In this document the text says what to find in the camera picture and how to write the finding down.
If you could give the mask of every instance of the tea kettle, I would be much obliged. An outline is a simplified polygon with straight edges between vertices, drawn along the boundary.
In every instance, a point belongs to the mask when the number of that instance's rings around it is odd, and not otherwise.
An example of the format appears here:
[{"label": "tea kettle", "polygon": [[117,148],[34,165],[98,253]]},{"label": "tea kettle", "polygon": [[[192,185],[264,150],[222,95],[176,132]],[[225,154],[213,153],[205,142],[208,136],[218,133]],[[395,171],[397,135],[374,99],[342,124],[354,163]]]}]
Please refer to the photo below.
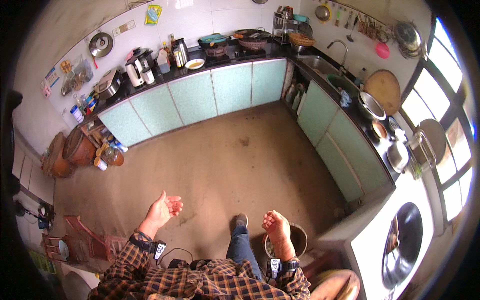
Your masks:
[{"label": "tea kettle", "polygon": [[142,64],[137,57],[129,59],[125,64],[125,68],[127,69],[128,77],[133,86],[137,87],[144,84],[144,79],[142,77]]}]

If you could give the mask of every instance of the faucet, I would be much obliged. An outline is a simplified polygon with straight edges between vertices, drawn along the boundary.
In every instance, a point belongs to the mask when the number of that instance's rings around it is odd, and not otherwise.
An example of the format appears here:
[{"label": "faucet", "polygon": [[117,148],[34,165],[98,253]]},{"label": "faucet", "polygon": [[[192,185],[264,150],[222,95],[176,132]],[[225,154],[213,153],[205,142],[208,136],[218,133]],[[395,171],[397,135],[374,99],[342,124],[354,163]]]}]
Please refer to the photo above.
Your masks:
[{"label": "faucet", "polygon": [[342,62],[340,64],[340,73],[345,75],[347,74],[347,69],[345,69],[345,61],[347,60],[347,54],[348,54],[348,47],[345,44],[345,42],[342,40],[336,39],[327,46],[327,49],[330,49],[330,47],[336,42],[342,43],[345,46],[345,55],[343,56]]}]

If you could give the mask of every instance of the door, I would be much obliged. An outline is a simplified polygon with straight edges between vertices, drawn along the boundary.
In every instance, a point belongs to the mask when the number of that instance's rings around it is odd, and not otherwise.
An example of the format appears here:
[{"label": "door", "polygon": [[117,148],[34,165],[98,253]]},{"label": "door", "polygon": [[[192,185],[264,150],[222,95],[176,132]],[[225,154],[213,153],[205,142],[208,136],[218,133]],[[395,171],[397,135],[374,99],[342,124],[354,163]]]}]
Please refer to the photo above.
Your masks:
[{"label": "door", "polygon": [[166,84],[140,93],[130,102],[153,136],[183,126]]},{"label": "door", "polygon": [[252,106],[280,99],[286,68],[286,59],[253,62]]},{"label": "door", "polygon": [[210,71],[168,83],[184,125],[217,116]]},{"label": "door", "polygon": [[252,63],[212,70],[218,114],[249,108],[252,99]]},{"label": "door", "polygon": [[297,122],[314,147],[338,109],[334,100],[317,83],[310,81]]},{"label": "door", "polygon": [[328,171],[332,174],[346,201],[355,201],[363,196],[359,179],[342,151],[338,148],[338,145],[328,133],[320,139],[316,150],[327,166]]},{"label": "door", "polygon": [[124,146],[152,137],[129,101],[100,113],[98,118]]},{"label": "door", "polygon": [[365,194],[388,182],[377,154],[342,110],[334,116],[328,133],[345,154]]}]

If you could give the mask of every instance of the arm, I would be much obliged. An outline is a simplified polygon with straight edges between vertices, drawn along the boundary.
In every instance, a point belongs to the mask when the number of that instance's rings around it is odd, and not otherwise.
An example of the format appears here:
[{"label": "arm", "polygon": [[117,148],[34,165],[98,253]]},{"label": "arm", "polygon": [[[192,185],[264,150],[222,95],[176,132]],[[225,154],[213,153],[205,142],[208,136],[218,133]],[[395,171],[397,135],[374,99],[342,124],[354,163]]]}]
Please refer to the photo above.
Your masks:
[{"label": "arm", "polygon": [[[133,236],[137,240],[151,242],[160,227],[173,216],[182,211],[183,203],[178,196],[167,196],[165,191],[152,203],[145,219],[135,229]],[[142,280],[149,268],[150,253],[141,251],[130,241],[123,247],[115,262],[105,271],[105,276],[98,287],[90,292],[89,298],[106,296],[123,280]]]},{"label": "arm", "polygon": [[[298,260],[290,240],[290,224],[287,219],[275,210],[264,215],[262,227],[268,234],[274,247],[275,256],[283,262]],[[276,278],[277,288],[291,295],[294,299],[308,299],[310,282],[298,268],[295,272],[283,272]]]}]

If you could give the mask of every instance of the black countertop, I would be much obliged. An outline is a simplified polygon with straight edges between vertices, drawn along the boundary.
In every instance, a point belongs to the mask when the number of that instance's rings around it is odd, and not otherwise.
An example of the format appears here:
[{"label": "black countertop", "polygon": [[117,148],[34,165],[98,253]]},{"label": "black countertop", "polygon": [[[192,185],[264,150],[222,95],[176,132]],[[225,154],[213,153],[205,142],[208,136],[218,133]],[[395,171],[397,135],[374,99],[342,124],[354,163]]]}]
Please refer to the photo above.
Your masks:
[{"label": "black countertop", "polygon": [[[205,60],[205,65],[197,70],[188,70],[186,68],[177,68],[176,66],[172,65],[170,68],[170,72],[166,74],[160,74],[158,71],[154,72],[155,82],[149,85],[142,85],[140,87],[133,87],[130,79],[128,78],[127,73],[122,74],[123,83],[121,88],[115,94],[115,96],[111,97],[107,101],[99,101],[95,107],[95,111],[93,114],[87,116],[85,120],[82,122],[82,125],[94,120],[96,115],[101,113],[102,111],[108,109],[109,107],[119,103],[127,98],[133,97],[138,93],[151,89],[153,87],[159,86],[161,84],[170,82],[175,79],[179,79],[185,76],[189,76],[195,73],[224,67],[233,64],[239,64],[244,62],[250,61],[257,61],[257,60],[268,60],[268,59],[279,59],[279,58],[287,58],[295,63],[298,67],[302,69],[302,71],[308,76],[313,79],[317,84],[319,84],[338,104],[340,103],[340,94],[339,92],[334,89],[330,84],[327,83],[325,79],[323,79],[320,75],[315,73],[311,70],[308,66],[303,64],[300,60],[296,58],[297,53],[293,51],[289,45],[281,46],[275,42],[268,42],[264,47],[264,50],[257,51],[257,52],[246,52],[246,56],[240,56],[235,58],[234,53],[238,52],[240,55],[244,54],[243,50],[236,41],[230,41],[230,45],[228,46],[227,56],[223,56],[221,58],[211,58],[207,57],[206,53],[203,49],[198,48],[191,48],[189,49],[189,56],[190,59],[201,58]],[[332,64],[334,67],[338,68],[340,65],[325,55],[323,52],[319,51],[314,47],[309,47],[306,49],[302,55],[318,55],[324,58],[327,62]],[[354,81],[355,77],[348,73],[348,79]],[[379,140],[372,131],[372,123],[365,117],[363,117],[357,108],[356,99],[353,99],[352,104],[348,108],[342,108],[346,114],[354,121],[360,131],[363,133],[365,138],[370,141],[372,148],[376,151],[379,158],[383,161],[386,171],[390,174],[391,182],[395,183],[398,179],[399,175],[395,172],[388,162],[386,151],[387,148],[392,144],[389,141],[389,138],[393,135],[393,132],[390,130],[388,121],[382,121],[382,124],[387,128],[388,137],[387,139]]]}]

